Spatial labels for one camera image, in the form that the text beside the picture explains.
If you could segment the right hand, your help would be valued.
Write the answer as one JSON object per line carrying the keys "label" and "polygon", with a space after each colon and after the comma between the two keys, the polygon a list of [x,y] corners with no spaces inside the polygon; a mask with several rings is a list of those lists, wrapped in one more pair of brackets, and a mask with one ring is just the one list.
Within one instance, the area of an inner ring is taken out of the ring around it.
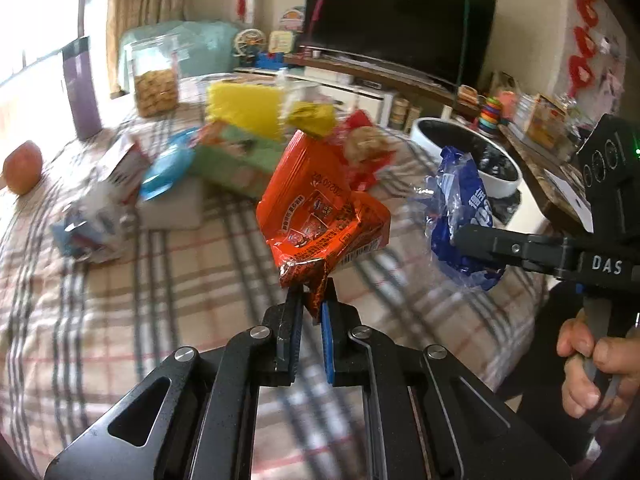
{"label": "right hand", "polygon": [[[640,339],[638,327],[626,337],[603,337],[595,340],[587,325],[587,315],[580,309],[565,321],[559,332],[556,352],[565,358],[562,383],[562,407],[567,415],[581,418],[597,406],[608,417],[618,419],[626,414],[639,391]],[[618,376],[616,395],[602,401],[599,388],[588,377],[585,362],[591,362],[603,374]]]}

